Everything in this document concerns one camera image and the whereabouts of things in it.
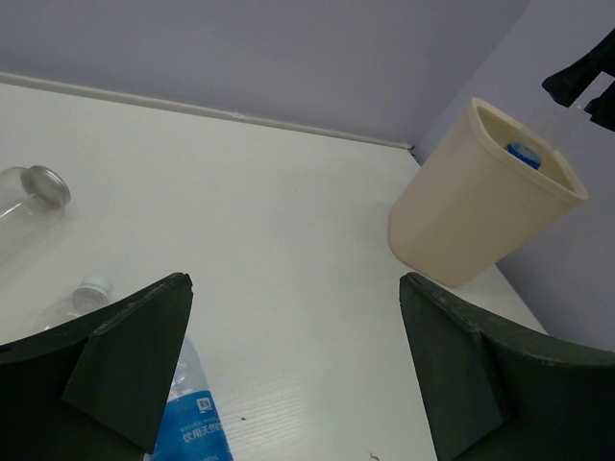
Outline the clear jar silver lid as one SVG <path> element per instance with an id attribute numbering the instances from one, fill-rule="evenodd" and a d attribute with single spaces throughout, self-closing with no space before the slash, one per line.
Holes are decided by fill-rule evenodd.
<path id="1" fill-rule="evenodd" d="M 55 226 L 71 201 L 66 182 L 52 169 L 34 165 L 1 172 L 1 263 Z"/>

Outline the blue-labelled bottle blue cap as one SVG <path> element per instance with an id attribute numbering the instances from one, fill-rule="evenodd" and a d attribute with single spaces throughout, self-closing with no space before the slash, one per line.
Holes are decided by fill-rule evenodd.
<path id="1" fill-rule="evenodd" d="M 149 460 L 231 460 L 198 352 L 185 338 Z"/>

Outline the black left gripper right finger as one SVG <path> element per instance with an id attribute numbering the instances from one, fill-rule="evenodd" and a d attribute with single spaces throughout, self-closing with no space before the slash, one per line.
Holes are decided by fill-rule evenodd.
<path id="1" fill-rule="evenodd" d="M 611 460 L 614 354 L 400 279 L 407 341 L 439 460 Z"/>

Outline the small clear white-capped bottle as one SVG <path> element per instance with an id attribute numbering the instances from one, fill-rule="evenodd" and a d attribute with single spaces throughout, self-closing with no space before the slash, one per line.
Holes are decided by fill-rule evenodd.
<path id="1" fill-rule="evenodd" d="M 45 308 L 37 317 L 34 332 L 55 328 L 106 306 L 113 284 L 102 275 L 89 275 L 67 296 Z"/>

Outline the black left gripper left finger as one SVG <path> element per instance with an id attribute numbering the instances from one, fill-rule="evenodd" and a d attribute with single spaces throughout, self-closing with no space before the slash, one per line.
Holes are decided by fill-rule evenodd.
<path id="1" fill-rule="evenodd" d="M 152 453 L 192 300 L 190 276 L 174 273 L 2 345 L 2 459 L 140 460 Z"/>

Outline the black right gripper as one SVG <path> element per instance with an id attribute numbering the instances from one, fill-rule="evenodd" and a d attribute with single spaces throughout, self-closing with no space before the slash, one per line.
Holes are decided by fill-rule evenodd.
<path id="1" fill-rule="evenodd" d="M 601 73 L 614 77 L 614 30 L 579 60 L 546 78 L 542 87 L 557 104 L 569 108 Z M 583 110 L 592 123 L 613 130 L 614 83 Z"/>

